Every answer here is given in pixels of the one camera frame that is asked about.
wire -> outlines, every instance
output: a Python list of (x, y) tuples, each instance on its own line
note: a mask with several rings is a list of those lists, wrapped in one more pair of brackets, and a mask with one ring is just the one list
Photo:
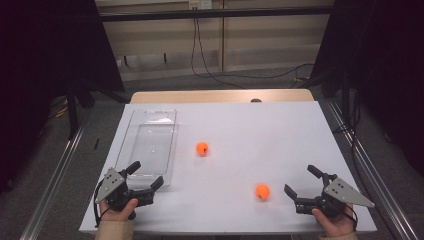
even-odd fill
[[(194, 70), (194, 67), (193, 67), (193, 56), (194, 56), (194, 49), (196, 48), (196, 35), (198, 36), (198, 38), (199, 38), (199, 45), (200, 45), (200, 51), (201, 51), (201, 54), (202, 54), (202, 59), (203, 59), (203, 65), (205, 66), (205, 69), (206, 69), (206, 72), (208, 73), (208, 75), (209, 76), (207, 76), (207, 77), (205, 77), (205, 76), (201, 76), (201, 75), (199, 75), (199, 74), (197, 74), (196, 73), (196, 71)], [(234, 87), (237, 87), (237, 88), (241, 88), (241, 89), (246, 89), (245, 87), (242, 87), (242, 86), (239, 86), (239, 85), (237, 85), (237, 84), (233, 84), (233, 83), (229, 83), (229, 82), (225, 82), (225, 81), (221, 81), (221, 80), (218, 80), (218, 79), (216, 79), (210, 72), (209, 72), (209, 69), (208, 69), (208, 67), (207, 67), (207, 65), (206, 65), (206, 61), (205, 61), (205, 56), (203, 55), (203, 46), (202, 46), (202, 42), (201, 42), (201, 40), (200, 40), (200, 28), (199, 28), (199, 20), (197, 19), (197, 18), (195, 18), (194, 19), (194, 39), (193, 39), (193, 51), (191, 52), (191, 70), (193, 71), (193, 73), (196, 75), (196, 76), (198, 76), (198, 77), (201, 77), (201, 78), (212, 78), (213, 80), (215, 80), (216, 82), (219, 82), (219, 83), (223, 83), (223, 84), (227, 84), (227, 85), (230, 85), (230, 86), (234, 86)]]
[(101, 221), (101, 216), (99, 217), (99, 213), (97, 212), (97, 203), (96, 203), (96, 198), (97, 198), (97, 195), (99, 194), (99, 189), (100, 189), (100, 187), (102, 186), (102, 184), (103, 184), (103, 180), (101, 180), (101, 181), (97, 184), (96, 189), (94, 190), (94, 197), (93, 197), (93, 210), (94, 210), (94, 218), (95, 218), (95, 220), (96, 220), (96, 226), (95, 226), (95, 228), (97, 228), (97, 227), (99, 226), (100, 221)]
[(109, 211), (109, 209), (110, 209), (111, 207), (109, 206), (101, 215), (100, 215), (100, 219), (102, 219), (102, 217), (103, 217), (103, 215), (105, 215), (105, 213), (107, 212), (107, 211)]
[(66, 102), (67, 102), (66, 97), (62, 97), (62, 98), (60, 98), (59, 100), (57, 100), (57, 102), (52, 103), (52, 104), (50, 105), (50, 108), (55, 107), (55, 106), (56, 106), (56, 105), (58, 105), (59, 103), (63, 102), (63, 100), (65, 100), (65, 102), (64, 102), (64, 105), (65, 105), (65, 104), (66, 104)]
[(68, 106), (64, 105), (61, 110), (57, 111), (55, 114), (53, 114), (51, 116), (48, 116), (47, 119), (51, 119), (51, 118), (54, 118), (54, 117), (60, 118), (60, 117), (63, 116), (63, 114), (65, 114), (66, 110), (68, 110)]
[[(202, 55), (203, 65), (205, 66), (205, 69), (206, 69), (206, 72), (208, 73), (208, 76), (199, 75), (198, 73), (196, 73), (196, 71), (194, 70), (194, 67), (193, 67), (194, 51), (195, 51), (195, 48), (196, 48), (196, 35), (198, 37), (198, 41), (199, 41), (199, 45), (200, 45), (200, 52), (201, 52), (201, 55)], [(292, 72), (296, 72), (296, 79), (297, 79), (297, 70), (299, 68), (302, 68), (302, 67), (305, 67), (305, 66), (313, 66), (313, 65), (314, 65), (313, 63), (305, 63), (305, 64), (302, 64), (302, 65), (299, 65), (299, 66), (293, 68), (290, 71), (287, 71), (287, 72), (284, 72), (284, 73), (281, 73), (281, 74), (277, 74), (277, 75), (274, 75), (274, 76), (250, 76), (250, 75), (241, 75), (241, 74), (214, 74), (214, 75), (212, 75), (210, 73), (207, 65), (206, 65), (205, 57), (204, 57), (204, 54), (203, 54), (202, 40), (201, 40), (201, 37), (200, 37), (199, 21), (198, 21), (197, 18), (194, 19), (194, 39), (193, 39), (193, 50), (192, 50), (192, 53), (191, 53), (191, 69), (192, 69), (193, 73), (198, 77), (212, 78), (217, 82), (229, 84), (231, 86), (235, 86), (235, 87), (238, 87), (238, 88), (245, 89), (245, 87), (242, 87), (242, 86), (239, 86), (239, 85), (236, 85), (236, 84), (232, 84), (232, 83), (228, 83), (228, 82), (224, 82), (224, 81), (216, 79), (215, 77), (241, 77), (241, 78), (252, 78), (252, 79), (272, 79), (272, 78), (283, 77), (283, 76), (288, 75)], [(290, 86), (289, 88), (293, 88), (296, 85), (296, 83), (297, 82), (295, 81), (293, 83), (293, 85)]]
[[(369, 198), (372, 202), (374, 202), (374, 203), (375, 203), (374, 199), (372, 198), (372, 196), (371, 196), (371, 194), (370, 194), (370, 191), (369, 191), (368, 187), (367, 187), (367, 186), (366, 186), (366, 184), (364, 183), (364, 179), (363, 179), (362, 173), (361, 173), (361, 171), (359, 171), (359, 167), (358, 167), (357, 159), (356, 159), (356, 157), (355, 157), (355, 156), (356, 156), (356, 154), (355, 154), (355, 148), (356, 148), (356, 147), (355, 147), (355, 146), (356, 146), (357, 137), (358, 137), (358, 136), (357, 136), (356, 127), (358, 126), (359, 121), (360, 121), (360, 119), (361, 119), (361, 104), (360, 104), (360, 96), (359, 96), (358, 91), (356, 91), (356, 93), (355, 93), (353, 111), (352, 111), (352, 113), (351, 113), (351, 116), (350, 116), (349, 121), (351, 121), (352, 119), (353, 119), (353, 124), (351, 124), (350, 122), (349, 122), (349, 123), (343, 123), (343, 124), (342, 124), (341, 126), (339, 126), (337, 129), (344, 128), (344, 129), (342, 129), (341, 131), (338, 131), (338, 132), (346, 132), (346, 131), (350, 131), (351, 136), (352, 136), (351, 141), (350, 141), (350, 143), (351, 143), (350, 154), (351, 154), (351, 157), (352, 157), (353, 165), (354, 165), (354, 167), (355, 167), (355, 171), (356, 171), (356, 173), (358, 174), (359, 180), (360, 180), (360, 182), (361, 182), (361, 185), (363, 186), (363, 190), (365, 191), (365, 193), (366, 193), (367, 197), (368, 197), (368, 198)], [(382, 215), (382, 213), (381, 213), (380, 209), (377, 207), (377, 205), (375, 205), (375, 209), (376, 209), (376, 211), (377, 211), (378, 215), (380, 216), (381, 220), (383, 221), (384, 225), (385, 225), (385, 226), (386, 226), (386, 228), (389, 230), (390, 235), (392, 236), (392, 238), (393, 238), (393, 239), (397, 239), (397, 238), (395, 237), (395, 234), (393, 233), (393, 231), (390, 229), (389, 224), (388, 224), (388, 223), (387, 223), (387, 221), (383, 218), (383, 215)]]
[(355, 210), (353, 210), (353, 208), (351, 208), (349, 205), (346, 205), (346, 207), (348, 207), (352, 211), (355, 218), (353, 218), (346, 212), (343, 212), (343, 215), (345, 215), (347, 218), (349, 218), (353, 222), (353, 230), (356, 232), (356, 227), (358, 226), (358, 221), (359, 221), (358, 215), (356, 214)]

white table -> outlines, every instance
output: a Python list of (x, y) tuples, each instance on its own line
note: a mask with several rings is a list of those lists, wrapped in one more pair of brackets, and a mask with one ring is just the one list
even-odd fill
[[(299, 197), (320, 195), (322, 181), (308, 164), (335, 173), (356, 188), (317, 102), (126, 105), (101, 177), (115, 166), (135, 109), (175, 109), (177, 142), (171, 185), (155, 203), (137, 208), (135, 231), (160, 235), (302, 234), (321, 232), (310, 215), (295, 213), (284, 184)], [(195, 146), (206, 141), (206, 157)], [(266, 183), (271, 195), (258, 199)], [(358, 231), (375, 231), (368, 209), (355, 206)], [(95, 232), (93, 206), (80, 227)]]

hand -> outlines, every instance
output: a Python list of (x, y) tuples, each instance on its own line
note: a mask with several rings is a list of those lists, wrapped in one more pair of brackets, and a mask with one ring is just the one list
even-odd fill
[(102, 221), (120, 221), (125, 222), (128, 221), (128, 216), (134, 211), (134, 209), (137, 207), (138, 200), (137, 199), (131, 199), (124, 209), (122, 209), (121, 212), (114, 211), (112, 209), (109, 209), (109, 204), (103, 199), (100, 202), (100, 212), (103, 213)]
[[(346, 207), (345, 213), (352, 216), (352, 210), (348, 207)], [(325, 229), (326, 237), (340, 237), (353, 232), (354, 223), (344, 215), (335, 219), (328, 219), (319, 209), (316, 208), (312, 209), (312, 214)]]

transparent plastic box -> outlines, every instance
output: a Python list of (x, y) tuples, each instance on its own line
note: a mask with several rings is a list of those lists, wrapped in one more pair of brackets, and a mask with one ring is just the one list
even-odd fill
[(120, 171), (140, 161), (141, 167), (128, 176), (130, 189), (148, 188), (159, 176), (164, 186), (171, 184), (176, 115), (175, 110), (133, 112), (115, 165)]

metal rail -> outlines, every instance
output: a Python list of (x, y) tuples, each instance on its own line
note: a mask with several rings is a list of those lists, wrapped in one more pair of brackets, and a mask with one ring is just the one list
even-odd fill
[(56, 170), (53, 173), (52, 178), (43, 193), (43, 196), (38, 202), (38, 205), (33, 212), (28, 224), (25, 227), (24, 232), (21, 235), (20, 240), (35, 240), (40, 233), (40, 230), (44, 224), (44, 221), (47, 217), (47, 214), (50, 210), (50, 207), (53, 204), (56, 192), (59, 189), (60, 183), (62, 182), (63, 176), (66, 173), (66, 170), (69, 166), (69, 163), (72, 161), (72, 157), (75, 153), (75, 150), (78, 146), (78, 143), (81, 139), (82, 133), (84, 132), (85, 126), (88, 122), (91, 109), (86, 109), (82, 116), (81, 125), (76, 132), (72, 140), (68, 140), (68, 144), (62, 154), (62, 157), (59, 160), (59, 163), (56, 167)]
[[(338, 124), (342, 126), (344, 124), (344, 121), (343, 121), (343, 116), (341, 114), (340, 107), (334, 101), (329, 101), (328, 103), (330, 105), (330, 108)], [(352, 145), (352, 140), (354, 137), (353, 133), (351, 131), (345, 131), (344, 134), (345, 134), (347, 142), (350, 145)], [(398, 233), (400, 234), (402, 239), (405, 239), (405, 240), (418, 239), (417, 235), (412, 229), (411, 224), (409, 223), (408, 218), (406, 217), (405, 213), (403, 212), (403, 210), (397, 203), (396, 199), (390, 193), (389, 189), (387, 188), (383, 179), (380, 177), (380, 174), (378, 173), (377, 169), (374, 167), (374, 164), (372, 163), (371, 159), (369, 158), (368, 154), (365, 152), (365, 149), (363, 148), (362, 144), (359, 142), (358, 139), (355, 140), (354, 151), (355, 151), (355, 156), (357, 157), (359, 164), (361, 165), (362, 169), (364, 170), (365, 174), (370, 180), (371, 185), (376, 191), (378, 197), (380, 198), (384, 208), (386, 209), (392, 222), (396, 226), (396, 229), (398, 230)]]
[(259, 16), (292, 16), (292, 15), (323, 15), (348, 14), (352, 7), (334, 9), (332, 6), (323, 7), (292, 7), (292, 8), (256, 8), (256, 9), (212, 9), (184, 10), (165, 12), (134, 12), (134, 13), (101, 13), (102, 22), (194, 19), (194, 18), (226, 18), (226, 17), (259, 17)]

